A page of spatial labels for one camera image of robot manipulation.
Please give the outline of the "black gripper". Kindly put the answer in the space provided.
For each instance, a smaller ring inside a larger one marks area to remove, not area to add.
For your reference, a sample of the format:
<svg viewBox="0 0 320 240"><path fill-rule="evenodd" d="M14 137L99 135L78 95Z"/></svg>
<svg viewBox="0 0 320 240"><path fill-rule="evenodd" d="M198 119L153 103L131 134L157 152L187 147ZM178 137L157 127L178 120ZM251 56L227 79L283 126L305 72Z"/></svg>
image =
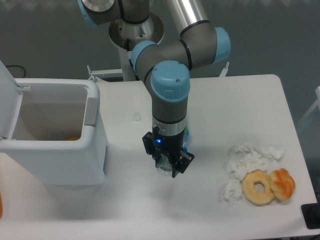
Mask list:
<svg viewBox="0 0 320 240"><path fill-rule="evenodd" d="M195 158L192 153L183 150L184 130L170 136L160 134L159 130L153 130L142 137L142 142L146 153L155 161L156 168L159 168L161 155L168 157L172 166L172 178L183 174Z"/></svg>

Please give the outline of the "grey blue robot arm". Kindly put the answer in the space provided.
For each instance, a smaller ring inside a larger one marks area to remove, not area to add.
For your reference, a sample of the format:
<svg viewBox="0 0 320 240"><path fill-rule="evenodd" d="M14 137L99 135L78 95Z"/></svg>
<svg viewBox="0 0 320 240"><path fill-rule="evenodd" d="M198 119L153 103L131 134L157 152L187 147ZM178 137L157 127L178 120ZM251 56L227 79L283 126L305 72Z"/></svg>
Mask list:
<svg viewBox="0 0 320 240"><path fill-rule="evenodd" d="M151 96L152 130L142 142L164 172L182 174L194 159L184 145L193 69L225 60L231 52L228 33L213 27L199 0L169 0L179 40L160 45L162 21L147 0L80 0L84 19L93 26L109 23L109 36L127 51L122 70L143 82Z"/></svg>

